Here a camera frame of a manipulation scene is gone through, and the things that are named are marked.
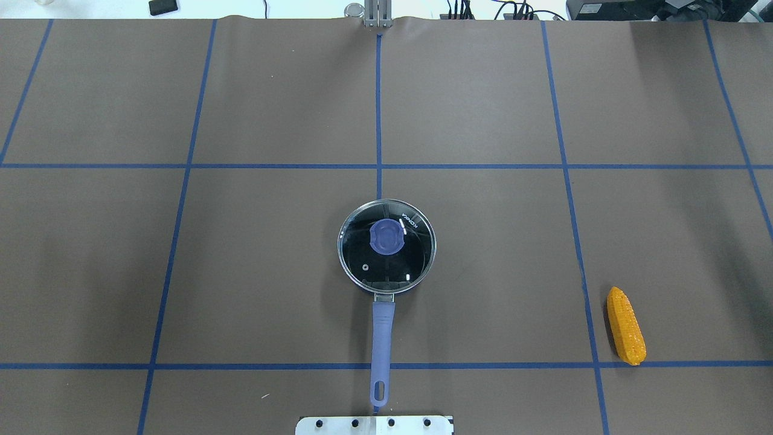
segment corn cob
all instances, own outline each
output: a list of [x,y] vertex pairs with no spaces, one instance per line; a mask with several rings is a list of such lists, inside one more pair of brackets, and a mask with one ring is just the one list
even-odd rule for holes
[[647,357],[642,330],[638,327],[631,302],[617,287],[612,287],[607,296],[607,313],[618,356],[630,365],[641,364]]

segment black object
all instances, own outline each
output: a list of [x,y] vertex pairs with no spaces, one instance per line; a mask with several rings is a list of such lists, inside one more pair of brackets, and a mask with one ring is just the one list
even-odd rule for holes
[[511,1],[499,2],[499,3],[502,3],[502,5],[499,6],[499,10],[496,11],[496,15],[494,15],[494,20],[499,18],[499,13],[502,12],[502,9],[504,9],[506,5],[512,5],[512,14],[509,14],[510,15],[509,19],[525,19],[526,16],[529,15],[529,13],[534,10],[534,8],[532,8],[531,5],[526,3],[525,1],[521,3],[516,3]]
[[773,22],[773,2],[768,3],[767,6],[762,8],[760,18],[765,22]]
[[461,0],[461,9],[459,8],[459,0],[455,0],[453,10],[451,10],[451,1],[446,1],[448,2],[448,14],[440,14],[440,19],[475,19],[475,15],[470,9],[470,0]]
[[663,0],[567,0],[575,21],[632,21],[651,19]]
[[151,0],[148,2],[150,15],[156,16],[177,10],[177,0]]
[[720,0],[666,0],[657,12],[661,21],[677,22],[719,19],[721,15]]
[[559,21],[566,21],[567,20],[563,16],[561,16],[560,14],[557,14],[557,13],[555,13],[553,11],[548,11],[547,9],[537,9],[536,11],[532,11],[529,14],[529,19],[540,19],[538,16],[534,15],[534,14],[536,14],[538,12],[545,12],[545,13],[548,13],[548,14],[553,14],[553,19],[557,19]]
[[719,21],[738,22],[756,4],[756,0],[723,0],[724,13]]

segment blue tape line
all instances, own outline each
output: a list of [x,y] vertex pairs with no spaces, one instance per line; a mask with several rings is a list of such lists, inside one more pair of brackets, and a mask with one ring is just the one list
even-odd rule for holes
[[621,361],[600,362],[602,368],[699,368],[699,367],[773,367],[773,361],[644,361],[639,366]]
[[[374,163],[2,163],[6,169],[280,169],[374,170]],[[746,170],[747,165],[671,165],[649,163],[568,163],[570,170]],[[382,170],[560,170],[560,163],[384,163]],[[773,170],[773,165],[752,165]]]
[[376,35],[376,199],[381,199],[381,38]]
[[722,72],[720,71],[720,64],[717,61],[717,52],[714,50],[714,42],[711,39],[709,23],[705,19],[703,21],[703,31],[706,32],[706,41],[709,43],[709,52],[711,53],[711,60],[714,63],[714,72],[717,73],[717,81],[719,81],[720,89],[722,90],[722,98],[725,100],[727,113],[730,114],[730,122],[733,123],[733,129],[735,130],[735,136],[738,139],[738,145],[741,147],[741,153],[744,155],[744,161],[746,162],[746,168],[749,172],[749,178],[751,178],[751,185],[754,187],[754,194],[757,195],[757,202],[760,205],[760,210],[762,210],[762,217],[765,220],[765,225],[768,227],[768,237],[773,240],[773,224],[771,224],[770,216],[768,216],[768,208],[765,206],[765,201],[762,199],[762,192],[760,191],[760,186],[757,183],[757,177],[754,175],[754,168],[751,165],[749,152],[746,149],[744,137],[741,135],[741,128],[738,126],[738,120],[735,117],[735,110],[733,110],[733,105],[730,103],[730,96],[727,94],[727,89],[724,85]]
[[22,96],[19,98],[19,103],[16,105],[16,111],[13,113],[13,119],[11,120],[11,126],[8,129],[8,134],[5,135],[5,142],[2,145],[2,151],[0,151],[0,163],[5,160],[5,154],[8,152],[8,147],[11,145],[11,138],[13,138],[13,132],[16,130],[16,122],[19,121],[19,116],[22,114],[22,108],[24,107],[24,100],[27,99],[27,92],[29,92],[29,86],[32,85],[32,79],[35,76],[35,71],[38,70],[38,64],[40,58],[43,56],[43,49],[46,48],[46,42],[51,34],[51,27],[53,26],[53,20],[50,19],[46,31],[43,33],[43,39],[40,41],[40,47],[38,47],[38,53],[35,55],[35,61],[32,62],[32,68],[29,70],[29,76],[27,76],[27,82],[24,83],[24,90]]
[[604,400],[604,386],[601,384],[601,369],[598,366],[598,350],[596,348],[596,333],[593,327],[593,316],[591,314],[591,299],[587,294],[587,279],[585,277],[585,264],[582,257],[582,246],[580,245],[580,232],[577,229],[577,215],[574,211],[574,196],[572,195],[572,186],[569,179],[569,167],[567,164],[567,151],[564,147],[564,131],[561,128],[561,117],[558,110],[558,97],[556,96],[556,83],[553,78],[553,63],[550,60],[550,47],[547,40],[547,29],[545,22],[540,21],[542,27],[542,42],[545,49],[545,63],[547,65],[547,78],[550,83],[550,98],[553,101],[553,116],[556,122],[556,135],[558,137],[558,147],[561,152],[561,164],[564,167],[564,186],[567,190],[567,201],[569,203],[569,216],[572,223],[572,234],[574,235],[574,251],[577,255],[577,264],[580,266],[580,276],[582,280],[582,292],[585,299],[585,322],[587,324],[587,335],[591,342],[591,356],[593,357],[594,375],[596,378],[596,393],[598,395],[598,408],[601,413],[601,428],[604,435],[609,435],[609,423],[607,421],[607,405]]
[[185,169],[185,163],[3,163],[9,169]]
[[148,370],[148,365],[99,362],[2,362],[0,370]]
[[419,163],[419,164],[384,164],[385,170],[559,170],[560,164],[522,163],[522,164],[467,164],[467,163]]
[[279,169],[279,170],[374,170],[374,164],[332,163],[193,163],[193,169]]
[[215,29],[217,20],[212,20],[212,28],[209,31],[209,45],[206,48],[206,59],[204,60],[204,71],[201,78],[201,88],[199,89],[199,101],[196,103],[196,116],[193,119],[193,129],[191,131],[191,142],[188,148],[188,160],[186,172],[182,177],[182,189],[180,190],[180,201],[177,206],[177,217],[175,219],[175,230],[172,233],[172,246],[169,249],[169,260],[166,266],[166,275],[164,277],[164,288],[161,295],[161,303],[158,307],[158,318],[155,324],[155,333],[153,336],[153,347],[150,356],[150,366],[148,367],[148,377],[145,380],[145,393],[142,396],[142,408],[140,409],[140,418],[137,425],[137,435],[142,435],[145,431],[145,417],[148,415],[148,404],[150,394],[153,388],[153,375],[155,362],[158,357],[158,345],[161,342],[161,330],[164,324],[164,315],[166,313],[166,301],[169,296],[169,283],[172,281],[172,269],[175,263],[175,253],[177,251],[177,241],[180,234],[180,224],[182,222],[182,211],[186,204],[186,194],[188,193],[188,181],[191,173],[191,164],[193,163],[193,152],[196,147],[196,134],[199,130],[199,119],[201,117],[201,107],[204,104],[204,93],[206,90],[206,78],[209,74],[209,62],[212,59],[212,46],[215,42]]
[[746,165],[657,165],[624,163],[571,163],[571,170],[745,170]]
[[535,368],[593,368],[592,362],[395,362],[394,370],[514,370]]
[[[636,368],[621,361],[576,362],[393,362],[392,370],[535,370],[581,368]],[[150,364],[132,363],[68,363],[68,362],[4,362],[0,370],[149,370]],[[716,361],[644,361],[639,368],[700,368],[700,367],[773,367],[773,360]],[[314,371],[368,370],[366,362],[317,363],[157,363],[154,372],[161,371]]]
[[156,364],[156,370],[367,370],[366,362]]

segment cable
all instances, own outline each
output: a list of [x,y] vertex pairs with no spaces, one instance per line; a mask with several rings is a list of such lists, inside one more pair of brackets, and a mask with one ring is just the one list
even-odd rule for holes
[[534,10],[534,8],[532,8],[531,5],[529,5],[526,2],[516,3],[516,2],[512,2],[512,1],[502,2],[500,0],[492,0],[492,1],[497,2],[497,3],[502,3],[502,5],[499,6],[499,10],[496,11],[496,15],[494,15],[494,20],[496,20],[499,17],[499,13],[502,11],[502,9],[505,8],[506,5],[512,5],[512,13],[513,13],[513,18],[514,19],[516,17],[522,17],[520,19],[525,19],[531,13],[531,11]]
[[545,9],[538,9],[536,11],[532,10],[532,12],[529,15],[529,17],[530,17],[529,19],[534,19],[534,14],[536,14],[537,12],[547,12],[549,14],[553,14],[554,16],[557,16],[560,21],[566,21],[566,19],[563,16],[558,15],[557,13],[555,13],[553,11],[548,11],[548,10],[545,10]]
[[466,19],[475,19],[475,15],[472,14],[472,9],[470,9],[470,0],[463,0],[464,2],[467,2],[467,18]]

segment saucepan handle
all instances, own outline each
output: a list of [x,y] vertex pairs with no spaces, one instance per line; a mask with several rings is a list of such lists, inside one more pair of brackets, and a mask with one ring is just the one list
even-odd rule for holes
[[373,302],[373,353],[370,357],[370,402],[384,406],[389,400],[394,302]]

